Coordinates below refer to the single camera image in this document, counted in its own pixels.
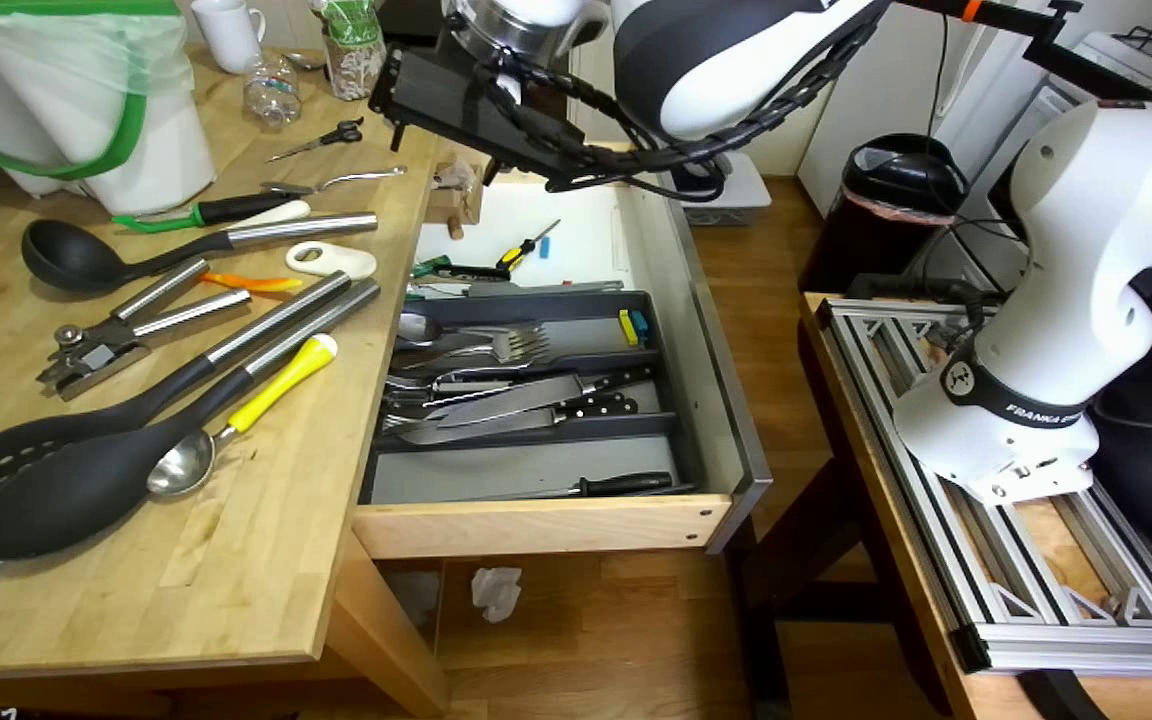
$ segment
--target white container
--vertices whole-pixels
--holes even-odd
[[[59,153],[68,164],[88,164],[112,145],[128,91],[142,95],[131,156],[68,187],[93,191],[108,213],[177,208],[216,177],[193,105],[184,18],[0,15],[0,153],[35,164],[54,164]],[[10,179],[23,191],[46,187],[23,171]]]

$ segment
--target wall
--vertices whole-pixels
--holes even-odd
[[[252,0],[267,18],[267,46],[321,46],[317,15],[306,0]],[[603,30],[595,45],[573,51],[573,70],[592,81],[595,88],[610,88],[610,34]],[[825,98],[786,116],[777,131],[748,145],[748,156],[764,177],[790,177],[806,146]],[[581,126],[595,139],[616,139],[619,131],[592,112],[573,112]]]

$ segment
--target drawer front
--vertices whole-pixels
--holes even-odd
[[[619,286],[624,299],[648,296],[653,341],[661,341],[653,349],[661,350],[661,376],[648,405],[668,417],[668,429],[635,421],[624,434],[466,439],[463,447],[435,453],[402,453],[386,434],[374,434],[356,509],[356,530],[370,556],[719,552],[772,482],[676,204],[627,187],[549,197],[537,179],[502,177],[483,191],[478,225],[466,225],[463,239],[425,228],[416,265],[446,256],[453,265],[483,266],[508,243],[549,225],[554,228],[545,256],[531,252],[515,266],[515,286],[508,286],[515,296],[502,303],[526,314],[569,296],[573,282]],[[435,296],[461,293],[455,282],[419,286]],[[441,303],[466,307],[474,296],[496,293],[471,286],[466,299]],[[569,494],[577,479],[624,470],[670,470],[679,489],[653,494]]]

